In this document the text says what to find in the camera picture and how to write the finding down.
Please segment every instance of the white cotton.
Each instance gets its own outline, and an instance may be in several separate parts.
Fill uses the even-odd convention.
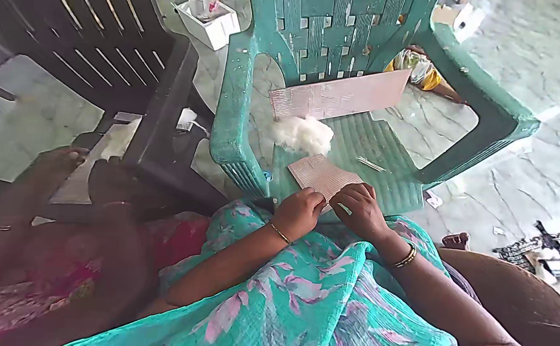
[[[281,118],[273,124],[271,132],[276,145],[307,152],[310,156],[326,156],[331,150],[333,130],[312,117]]]

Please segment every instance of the foot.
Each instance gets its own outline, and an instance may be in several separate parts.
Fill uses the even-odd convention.
[[[442,238],[442,244],[444,244],[444,247],[447,249],[457,249],[457,250],[467,250],[469,251],[470,249],[468,248],[468,240],[470,239],[470,236],[468,233],[466,232],[461,232],[458,235],[447,235],[444,238]]]
[[[88,150],[61,146],[40,153],[30,166],[20,174],[15,183],[43,186],[42,192],[53,194],[73,171],[85,161]]]

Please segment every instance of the white box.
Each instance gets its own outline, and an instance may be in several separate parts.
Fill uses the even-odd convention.
[[[184,21],[186,29],[215,51],[229,44],[230,34],[240,31],[238,14],[221,2],[218,2],[218,5],[220,10],[225,13],[207,23],[203,23],[191,14],[188,2],[179,5],[173,4]]]

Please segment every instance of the gold bangle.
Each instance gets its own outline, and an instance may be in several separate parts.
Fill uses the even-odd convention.
[[[406,264],[412,262],[412,260],[414,258],[416,258],[416,249],[414,248],[414,246],[410,243],[408,243],[408,245],[410,245],[410,252],[408,253],[408,255],[406,256],[406,258],[404,258],[403,260],[399,261],[398,263],[392,264],[391,266],[393,268],[402,268],[403,266],[405,266]]]
[[[284,234],[282,234],[282,232],[278,231],[278,229],[276,228],[276,226],[274,226],[274,224],[272,224],[271,221],[269,221],[269,226],[271,226],[271,228],[273,228],[276,232],[278,232],[278,234],[282,237],[282,239],[284,239],[284,241],[285,241],[287,244],[290,244],[290,240],[289,240],[288,238],[286,238],[286,237],[284,236]]]

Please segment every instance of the plastic chair backrest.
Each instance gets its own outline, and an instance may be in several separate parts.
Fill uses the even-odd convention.
[[[273,5],[253,0],[255,35],[261,51],[279,63],[288,87],[382,72],[429,25],[435,1],[276,0],[268,9]],[[276,14],[274,23],[270,13]],[[274,33],[266,32],[270,25]],[[277,39],[261,38],[270,33],[279,34],[286,49],[277,47]]]
[[[0,0],[0,32],[96,106],[145,114],[175,43],[157,11],[154,0]]]

